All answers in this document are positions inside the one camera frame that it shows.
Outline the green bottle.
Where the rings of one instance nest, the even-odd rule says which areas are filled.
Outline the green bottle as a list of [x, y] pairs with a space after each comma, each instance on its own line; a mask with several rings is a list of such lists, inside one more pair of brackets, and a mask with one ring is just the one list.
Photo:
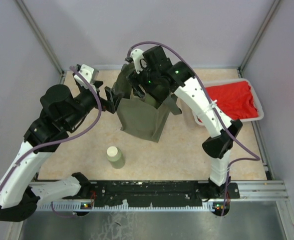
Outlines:
[[107, 151], [107, 159], [111, 166], [115, 169], [120, 169], [125, 165], [125, 158], [122, 151], [116, 146], [110, 146]]
[[146, 94], [144, 102], [152, 107], [154, 107], [155, 109], [158, 109], [158, 107], [161, 105], [160, 103], [158, 103], [151, 95]]

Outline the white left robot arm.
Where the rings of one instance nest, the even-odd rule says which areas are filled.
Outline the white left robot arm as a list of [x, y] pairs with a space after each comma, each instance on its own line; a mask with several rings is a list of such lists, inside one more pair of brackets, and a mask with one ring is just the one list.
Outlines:
[[102, 81], [92, 89], [78, 86], [80, 93], [73, 97], [69, 87], [57, 84], [40, 98], [42, 110], [26, 131], [19, 152], [0, 180], [0, 221], [20, 222], [30, 217], [38, 207], [58, 199], [80, 199], [90, 195], [91, 183], [82, 173], [31, 187], [33, 177], [42, 164], [61, 143], [76, 139], [75, 132], [94, 108], [99, 112], [115, 113], [124, 92], [105, 87], [107, 98], [99, 96]]

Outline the green canvas bag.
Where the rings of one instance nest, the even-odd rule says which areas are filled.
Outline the green canvas bag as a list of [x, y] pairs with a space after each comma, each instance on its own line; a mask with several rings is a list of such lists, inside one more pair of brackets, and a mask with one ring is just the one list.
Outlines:
[[134, 96], [127, 79], [133, 71], [133, 64], [124, 64], [113, 85], [116, 91], [124, 92], [124, 97], [116, 111], [122, 125], [121, 130], [134, 137], [157, 143], [169, 113], [173, 111], [174, 115], [180, 115], [182, 111], [176, 104], [177, 96], [172, 93], [167, 96], [158, 109], [146, 104], [145, 98]]

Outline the cream bottle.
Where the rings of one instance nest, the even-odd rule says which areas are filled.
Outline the cream bottle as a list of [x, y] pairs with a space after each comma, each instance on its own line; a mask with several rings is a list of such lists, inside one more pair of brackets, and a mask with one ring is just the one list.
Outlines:
[[184, 102], [181, 103], [181, 110], [187, 127], [190, 129], [197, 127], [191, 109]]

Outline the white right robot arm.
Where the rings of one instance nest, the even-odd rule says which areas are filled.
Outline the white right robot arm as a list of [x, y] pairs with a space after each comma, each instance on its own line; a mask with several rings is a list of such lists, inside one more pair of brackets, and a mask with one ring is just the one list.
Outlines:
[[135, 68], [128, 77], [133, 94], [139, 98], [149, 94], [158, 102], [174, 94], [196, 114], [210, 135], [202, 144], [211, 159], [210, 192], [221, 198], [228, 191], [229, 156], [243, 124], [226, 115], [209, 97], [195, 71], [182, 58], [173, 64], [164, 48], [155, 43], [148, 50], [129, 49], [126, 61]]

